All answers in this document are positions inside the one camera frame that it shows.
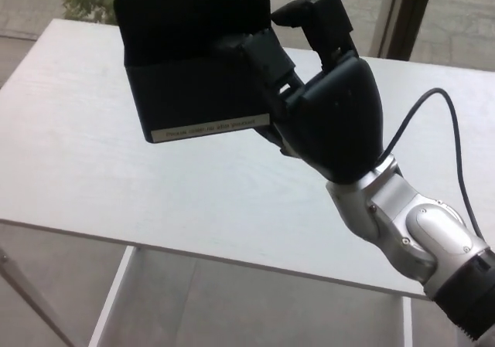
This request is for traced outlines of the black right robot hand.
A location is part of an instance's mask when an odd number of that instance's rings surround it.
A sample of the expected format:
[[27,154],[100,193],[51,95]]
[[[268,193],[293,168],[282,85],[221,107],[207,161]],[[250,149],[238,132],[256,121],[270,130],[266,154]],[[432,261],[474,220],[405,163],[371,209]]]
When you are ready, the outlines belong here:
[[239,62],[259,90],[269,117],[255,127],[260,136],[331,182],[356,182],[375,168],[384,150],[383,111],[374,75],[350,36],[342,0],[295,0],[271,20],[304,32],[321,62],[310,81],[298,77],[271,28],[225,36],[213,51]]

